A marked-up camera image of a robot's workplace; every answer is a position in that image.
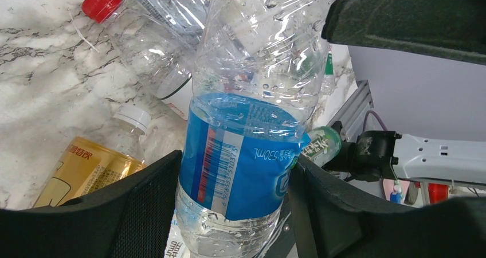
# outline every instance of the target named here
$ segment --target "white marble countertop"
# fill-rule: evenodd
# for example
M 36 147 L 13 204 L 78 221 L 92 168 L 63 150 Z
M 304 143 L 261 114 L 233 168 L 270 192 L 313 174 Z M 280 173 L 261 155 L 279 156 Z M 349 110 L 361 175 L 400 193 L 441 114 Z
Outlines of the white marble countertop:
M 147 163 L 183 147 L 186 122 L 144 94 L 82 1 L 0 1 L 0 208 L 30 207 L 71 139 L 100 127 L 120 104 L 152 115 L 142 143 Z M 99 52 L 78 36 L 68 9 Z M 320 99 L 314 127 L 356 89 L 347 47 L 333 47 L 333 57 L 338 86 Z

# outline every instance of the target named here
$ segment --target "bottle neck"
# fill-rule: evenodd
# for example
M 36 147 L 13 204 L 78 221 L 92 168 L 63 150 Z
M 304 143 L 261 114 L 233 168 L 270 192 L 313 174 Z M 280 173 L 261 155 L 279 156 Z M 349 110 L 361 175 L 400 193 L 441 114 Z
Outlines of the bottle neck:
M 118 124 L 121 130 L 125 132 L 125 134 L 133 136 L 136 140 L 140 138 L 140 136 L 145 135 L 145 133 L 135 127 L 133 124 L 125 122 L 121 119 L 113 118 L 113 120 Z
M 101 24 L 103 27 L 108 27 L 109 25 L 113 24 L 122 14 L 123 11 L 126 9 L 125 2 L 122 2 L 120 6 L 107 18 L 105 19 Z

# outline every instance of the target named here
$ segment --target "green bottle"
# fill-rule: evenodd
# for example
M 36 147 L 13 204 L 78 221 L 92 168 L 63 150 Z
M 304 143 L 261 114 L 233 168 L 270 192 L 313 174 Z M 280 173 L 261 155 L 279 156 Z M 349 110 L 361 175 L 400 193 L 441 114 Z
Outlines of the green bottle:
M 301 154 L 320 167 L 332 160 L 341 150 L 341 136 L 331 127 L 318 127 L 308 135 L 311 142 Z
M 330 95 L 336 88 L 336 80 L 334 76 L 334 67 L 332 64 L 332 49 L 329 46 L 329 53 L 327 54 L 326 67 L 324 77 L 322 79 L 321 92 L 324 95 Z

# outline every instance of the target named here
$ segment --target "clear plastic bottle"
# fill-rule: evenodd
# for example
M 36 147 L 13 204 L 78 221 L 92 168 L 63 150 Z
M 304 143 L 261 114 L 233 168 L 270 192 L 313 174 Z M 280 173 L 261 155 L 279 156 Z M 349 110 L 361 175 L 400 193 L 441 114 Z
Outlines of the clear plastic bottle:
M 334 65 L 332 63 L 332 45 L 329 45 L 329 53 L 327 54 L 326 68 L 324 71 L 324 78 L 322 79 L 322 93 L 330 95 L 336 88 L 336 76 L 334 75 Z
M 139 138 L 146 133 L 150 119 L 144 110 L 122 105 L 100 129 L 75 137 L 34 207 L 61 205 L 144 168 Z
M 207 0 L 137 0 L 159 22 L 196 47 L 206 23 Z
M 331 127 L 312 129 L 308 135 L 311 142 L 304 148 L 302 155 L 320 167 L 332 160 L 341 150 L 341 136 Z
M 85 0 L 81 8 L 106 28 L 121 61 L 142 85 L 187 119 L 195 49 L 157 20 L 126 8 L 123 0 Z
M 176 201 L 193 257 L 253 257 L 272 234 L 318 102 L 333 1 L 211 0 Z

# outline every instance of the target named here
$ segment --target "blue bottle label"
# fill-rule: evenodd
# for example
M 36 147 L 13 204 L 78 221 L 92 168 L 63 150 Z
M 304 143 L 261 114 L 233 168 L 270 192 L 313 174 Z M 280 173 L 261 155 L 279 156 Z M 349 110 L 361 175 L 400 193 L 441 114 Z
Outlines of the blue bottle label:
M 179 181 L 194 201 L 228 220 L 263 217 L 280 206 L 301 146 L 210 126 L 191 110 Z

